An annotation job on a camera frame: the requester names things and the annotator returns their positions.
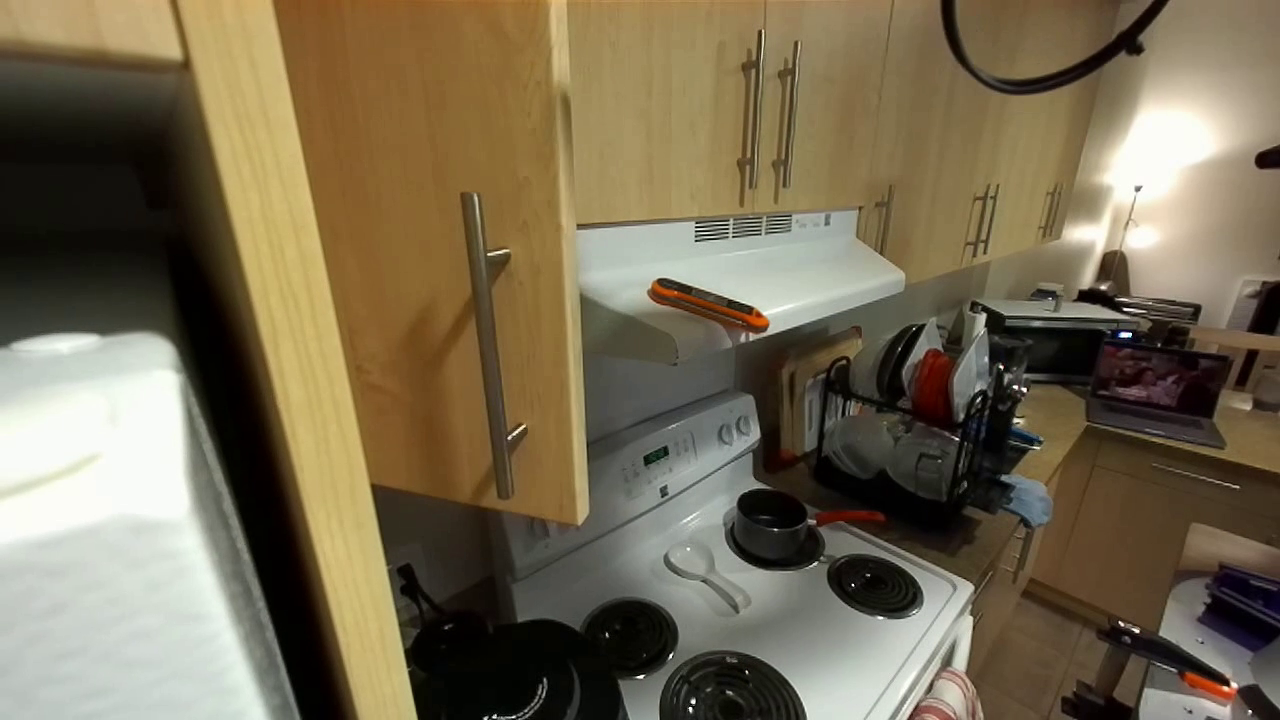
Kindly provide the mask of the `white cabinet door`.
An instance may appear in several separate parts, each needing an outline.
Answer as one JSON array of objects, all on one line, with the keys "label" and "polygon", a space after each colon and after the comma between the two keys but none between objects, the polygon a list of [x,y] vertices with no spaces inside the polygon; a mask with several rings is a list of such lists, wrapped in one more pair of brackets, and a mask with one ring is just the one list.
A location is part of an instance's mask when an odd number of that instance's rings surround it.
[{"label": "white cabinet door", "polygon": [[367,473],[589,517],[567,0],[274,0]]}]

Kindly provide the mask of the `orange black clamps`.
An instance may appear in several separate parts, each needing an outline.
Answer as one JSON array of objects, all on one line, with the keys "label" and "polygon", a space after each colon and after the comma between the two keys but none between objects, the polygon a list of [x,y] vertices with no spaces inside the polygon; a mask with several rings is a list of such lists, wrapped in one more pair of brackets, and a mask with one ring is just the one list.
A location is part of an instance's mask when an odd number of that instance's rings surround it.
[{"label": "orange black clamps", "polygon": [[1186,698],[1209,698],[1215,708],[1238,708],[1244,720],[1280,720],[1280,702],[1257,684],[1238,684],[1226,672],[1211,666],[1209,660],[1191,657],[1175,641],[1147,630],[1133,621],[1108,621],[1099,629],[1099,641],[1108,645],[1102,664],[1090,684],[1074,684],[1061,713],[1066,720],[1133,720],[1133,702],[1117,698],[1117,684],[1123,676],[1123,664],[1133,657],[1164,666],[1175,676],[1175,689]]}]

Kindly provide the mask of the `wooden cutting board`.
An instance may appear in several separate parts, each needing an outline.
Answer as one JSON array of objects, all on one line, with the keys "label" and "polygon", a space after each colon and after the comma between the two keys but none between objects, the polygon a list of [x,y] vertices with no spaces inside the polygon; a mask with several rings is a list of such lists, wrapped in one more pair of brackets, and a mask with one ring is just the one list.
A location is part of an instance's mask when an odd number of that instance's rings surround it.
[{"label": "wooden cutting board", "polygon": [[857,360],[865,337],[798,349],[781,365],[781,419],[775,419],[775,456],[782,465],[802,459],[816,448],[824,371],[833,360]]}]

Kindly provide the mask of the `toaster oven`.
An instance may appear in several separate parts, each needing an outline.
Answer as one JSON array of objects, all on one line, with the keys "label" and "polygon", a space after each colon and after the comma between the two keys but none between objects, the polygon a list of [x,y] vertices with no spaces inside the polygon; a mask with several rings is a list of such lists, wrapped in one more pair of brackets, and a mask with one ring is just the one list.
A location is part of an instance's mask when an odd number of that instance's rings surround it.
[{"label": "toaster oven", "polygon": [[1110,330],[1135,330],[1141,320],[1084,301],[980,301],[993,360],[1029,383],[1089,380],[1094,353]]}]

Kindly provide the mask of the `open laptop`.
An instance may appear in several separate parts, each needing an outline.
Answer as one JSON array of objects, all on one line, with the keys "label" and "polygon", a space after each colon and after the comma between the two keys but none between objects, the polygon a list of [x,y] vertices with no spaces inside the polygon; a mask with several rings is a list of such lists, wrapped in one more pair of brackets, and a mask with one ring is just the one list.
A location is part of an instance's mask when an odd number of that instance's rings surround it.
[{"label": "open laptop", "polygon": [[1089,419],[1110,431],[1221,448],[1215,402],[1232,360],[1108,339],[1089,383]]}]

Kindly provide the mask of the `white electric stove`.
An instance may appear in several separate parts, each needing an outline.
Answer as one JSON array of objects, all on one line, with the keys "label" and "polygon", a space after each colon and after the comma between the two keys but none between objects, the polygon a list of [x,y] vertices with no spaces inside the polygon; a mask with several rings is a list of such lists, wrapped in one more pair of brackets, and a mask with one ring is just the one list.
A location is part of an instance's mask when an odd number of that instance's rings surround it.
[{"label": "white electric stove", "polygon": [[[627,720],[910,720],[965,708],[970,585],[851,524],[824,556],[756,569],[728,544],[751,469],[744,393],[639,419],[589,451],[579,524],[503,520],[503,600],[577,629],[619,679]],[[728,605],[663,569],[707,544],[746,594]]]}]

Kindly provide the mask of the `large right wooden cabinet door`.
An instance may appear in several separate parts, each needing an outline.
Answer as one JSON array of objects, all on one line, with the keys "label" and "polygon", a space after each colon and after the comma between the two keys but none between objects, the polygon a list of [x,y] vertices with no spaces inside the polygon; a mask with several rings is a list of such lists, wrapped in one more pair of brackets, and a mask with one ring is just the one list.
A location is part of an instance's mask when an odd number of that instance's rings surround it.
[{"label": "large right wooden cabinet door", "polygon": [[879,249],[910,278],[970,259],[970,200],[993,181],[996,96],[949,47],[940,0],[890,0],[879,74]]}]

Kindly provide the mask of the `left wooden cabinet door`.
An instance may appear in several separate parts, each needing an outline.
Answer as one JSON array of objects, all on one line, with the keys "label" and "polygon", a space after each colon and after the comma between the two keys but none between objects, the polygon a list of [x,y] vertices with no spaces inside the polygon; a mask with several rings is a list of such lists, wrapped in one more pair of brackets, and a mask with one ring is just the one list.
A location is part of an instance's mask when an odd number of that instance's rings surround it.
[{"label": "left wooden cabinet door", "polygon": [[744,74],[762,0],[567,0],[572,200],[584,225],[739,204]]}]

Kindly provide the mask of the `black dish rack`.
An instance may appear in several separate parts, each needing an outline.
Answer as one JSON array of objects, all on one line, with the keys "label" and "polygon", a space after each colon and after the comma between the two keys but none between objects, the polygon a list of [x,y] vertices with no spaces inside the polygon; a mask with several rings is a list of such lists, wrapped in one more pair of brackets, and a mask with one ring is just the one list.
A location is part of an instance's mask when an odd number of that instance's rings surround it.
[{"label": "black dish rack", "polygon": [[1053,497],[1015,473],[1036,448],[1036,436],[1015,429],[1025,396],[984,326],[949,353],[935,320],[909,324],[885,342],[872,396],[851,386],[848,355],[824,366],[812,480],[910,524],[980,509],[1045,529]]}]

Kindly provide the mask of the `white range hood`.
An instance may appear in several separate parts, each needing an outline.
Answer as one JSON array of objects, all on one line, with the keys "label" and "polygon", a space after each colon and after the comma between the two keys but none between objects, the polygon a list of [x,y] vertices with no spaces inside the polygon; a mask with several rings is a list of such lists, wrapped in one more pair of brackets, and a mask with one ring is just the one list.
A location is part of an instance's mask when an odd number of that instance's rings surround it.
[{"label": "white range hood", "polygon": [[[577,262],[589,349],[663,365],[773,339],[902,286],[902,271],[859,239],[851,209],[579,228]],[[756,337],[656,305],[656,278],[746,305],[766,326]]]}]

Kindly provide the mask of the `white spoon rest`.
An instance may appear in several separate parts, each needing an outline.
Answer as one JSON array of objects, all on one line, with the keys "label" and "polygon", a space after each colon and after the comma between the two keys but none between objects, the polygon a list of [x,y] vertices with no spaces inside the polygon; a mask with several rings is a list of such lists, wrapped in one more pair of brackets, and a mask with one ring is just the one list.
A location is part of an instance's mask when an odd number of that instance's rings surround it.
[{"label": "white spoon rest", "polygon": [[746,607],[746,594],[714,569],[714,556],[707,544],[676,544],[663,552],[663,569],[676,572],[680,581],[697,581],[711,587],[731,616]]}]

